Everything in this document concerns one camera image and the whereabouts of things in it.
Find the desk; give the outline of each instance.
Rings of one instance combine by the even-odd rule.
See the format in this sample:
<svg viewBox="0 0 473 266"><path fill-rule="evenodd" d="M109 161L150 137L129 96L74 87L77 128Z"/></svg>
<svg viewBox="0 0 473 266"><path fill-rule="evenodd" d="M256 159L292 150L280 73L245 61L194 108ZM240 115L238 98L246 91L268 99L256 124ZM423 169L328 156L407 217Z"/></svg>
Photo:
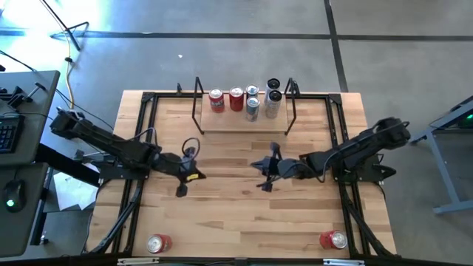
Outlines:
<svg viewBox="0 0 473 266"><path fill-rule="evenodd" d="M32 96L33 102L23 103L18 107L19 112L42 115L24 113L24 128L15 153L0 154L0 189L13 179L14 171L18 172L16 178L25 181L27 189L27 205L20 212L12 214L0 207L0 236L9 239L1 244L0 257L17 256L24 252L48 166L84 182L98 185L97 173L40 143L47 119L45 116L49 113L59 74L59 71L0 73L0 87L6 88L9 93L13 92L15 86L20 86L25 94L30 93L35 88L35 82L46 87L46 91L38 90ZM7 103L0 100L0 114L11 111ZM32 235L33 243L39 242L44 227L46 215L43 213L43 205L38 208L38 218Z"/></svg>
<svg viewBox="0 0 473 266"><path fill-rule="evenodd" d="M133 137L142 92L123 92L115 134ZM361 96L344 93L341 98L348 134L354 137L367 127ZM270 155L271 141L281 145L284 158L331 148L324 103L297 100L296 107L297 120L288 136L201 135L191 119L192 99L160 98L155 128L163 151L180 154L186 138L198 137L202 148L197 166L208 178L189 183L188 196L176 198L177 179L152 172L143 191L133 256L152 256L146 249L147 239L153 233L164 233L173 239L173 247L158 254L160 257L347 258L347 249L323 250L319 245L321 232L344 230L338 186L329 174L324 184L315 179L283 180L274 183L272 193L256 188L265 178L249 165ZM292 113L290 105L287 113ZM102 240L117 219L123 185L122 180L111 180L99 193L88 250ZM395 253L382 193L371 183L360 183L359 189L367 224ZM126 224L123 230L120 249L126 242L128 227ZM353 230L361 250L358 228Z"/></svg>

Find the silver can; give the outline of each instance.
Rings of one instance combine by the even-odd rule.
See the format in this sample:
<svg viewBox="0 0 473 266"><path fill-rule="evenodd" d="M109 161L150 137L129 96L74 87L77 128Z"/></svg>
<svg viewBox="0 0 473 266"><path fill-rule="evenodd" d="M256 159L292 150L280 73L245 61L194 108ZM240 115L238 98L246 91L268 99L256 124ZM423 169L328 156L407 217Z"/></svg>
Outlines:
<svg viewBox="0 0 473 266"><path fill-rule="evenodd" d="M268 102L266 103L265 113L267 118L276 118L278 116L279 107L281 106L282 93L273 90L269 93Z"/></svg>
<svg viewBox="0 0 473 266"><path fill-rule="evenodd" d="M246 119L251 122L256 121L258 119L258 111L259 111L259 100L256 97L249 97L246 100Z"/></svg>
<svg viewBox="0 0 473 266"><path fill-rule="evenodd" d="M278 81L277 78L271 78L267 83L266 83L266 89L265 89L265 106L268 104L268 98L269 98L269 93L272 92L275 89L279 89L280 82Z"/></svg>
<svg viewBox="0 0 473 266"><path fill-rule="evenodd" d="M246 87L246 100L250 97L258 97L259 88L256 85L249 85Z"/></svg>

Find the soda can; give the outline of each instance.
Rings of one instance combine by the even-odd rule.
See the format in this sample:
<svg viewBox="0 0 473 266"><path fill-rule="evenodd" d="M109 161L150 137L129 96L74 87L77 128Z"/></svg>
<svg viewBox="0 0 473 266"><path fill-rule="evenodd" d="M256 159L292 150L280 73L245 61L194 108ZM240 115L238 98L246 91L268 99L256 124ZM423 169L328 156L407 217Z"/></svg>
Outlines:
<svg viewBox="0 0 473 266"><path fill-rule="evenodd" d="M208 93L208 98L210 99L210 107L212 108L212 111L223 112L225 109L225 100L221 90L212 89Z"/></svg>
<svg viewBox="0 0 473 266"><path fill-rule="evenodd" d="M160 233L150 236L147 244L148 251L153 254L166 252L171 246L171 237Z"/></svg>
<svg viewBox="0 0 473 266"><path fill-rule="evenodd" d="M320 245L324 249L343 249L347 244L347 237L340 231L333 230L320 235Z"/></svg>
<svg viewBox="0 0 473 266"><path fill-rule="evenodd" d="M243 103L245 101L245 97L243 96L243 89L239 87L234 87L230 89L230 109L234 110L235 112L239 112L243 110Z"/></svg>
<svg viewBox="0 0 473 266"><path fill-rule="evenodd" d="M253 84L246 87L246 100L250 97L258 97L259 88Z"/></svg>
<svg viewBox="0 0 473 266"><path fill-rule="evenodd" d="M269 93L268 102L266 103L265 113L267 118L276 118L278 116L279 107L281 106L282 93L273 90Z"/></svg>
<svg viewBox="0 0 473 266"><path fill-rule="evenodd" d="M277 78L271 78L267 83L266 83L266 89L265 89L265 106L268 104L268 98L269 98L269 93L272 92L275 89L279 89L280 82L278 81Z"/></svg>
<svg viewBox="0 0 473 266"><path fill-rule="evenodd" d="M249 97L246 100L246 119L251 122L256 121L258 119L258 111L259 111L259 100L256 97Z"/></svg>

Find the yellow label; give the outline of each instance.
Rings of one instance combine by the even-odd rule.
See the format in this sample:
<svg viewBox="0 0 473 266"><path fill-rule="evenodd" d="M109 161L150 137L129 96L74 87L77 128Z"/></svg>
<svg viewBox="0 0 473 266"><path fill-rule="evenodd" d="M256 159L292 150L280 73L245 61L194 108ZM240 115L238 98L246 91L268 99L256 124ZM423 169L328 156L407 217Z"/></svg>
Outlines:
<svg viewBox="0 0 473 266"><path fill-rule="evenodd" d="M198 178L199 178L199 174L191 174L190 176L187 177L187 181L191 181Z"/></svg>

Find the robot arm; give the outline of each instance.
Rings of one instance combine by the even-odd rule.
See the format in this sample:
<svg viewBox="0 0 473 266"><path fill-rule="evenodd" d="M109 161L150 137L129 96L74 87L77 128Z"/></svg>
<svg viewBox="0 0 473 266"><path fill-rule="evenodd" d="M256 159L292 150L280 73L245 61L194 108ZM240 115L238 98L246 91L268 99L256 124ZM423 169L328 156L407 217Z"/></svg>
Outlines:
<svg viewBox="0 0 473 266"><path fill-rule="evenodd" d="M197 169L197 163L194 160L198 149L196 150L194 147L187 148L184 151L183 158L172 153L162 153L163 149L158 146L156 141L156 132L154 133L155 144L139 141L139 136L145 132L125 140L94 126L82 113L63 109L58 109L58 116L51 123L50 128L52 133L58 136L68 140L80 138L86 143L109 153L118 158L123 168L133 171L152 169L177 177L180 181L176 193L178 197L186 195L186 183L205 178L205 175Z"/></svg>
<svg viewBox="0 0 473 266"><path fill-rule="evenodd" d="M298 178L320 177L326 168L340 162L343 163L345 170L356 170L380 150L393 150L406 145L410 138L407 125L409 122L401 122L397 118L385 118L333 149L300 155L301 162L309 166L312 171L306 171Z"/></svg>
<svg viewBox="0 0 473 266"><path fill-rule="evenodd" d="M384 179L393 175L395 170L380 166L375 156L382 149L392 150L404 146L410 138L410 133L406 129L408 125L409 122L388 117L333 149L301 154L298 160L283 160L280 155L277 157L275 154L280 154L279 145L274 143L271 149L277 152L274 152L272 157L252 163L252 166L268 176L267 181L259 185L265 191L271 191L270 184L281 178L317 178L320 182L324 182L326 169L339 163L346 173L364 169Z"/></svg>

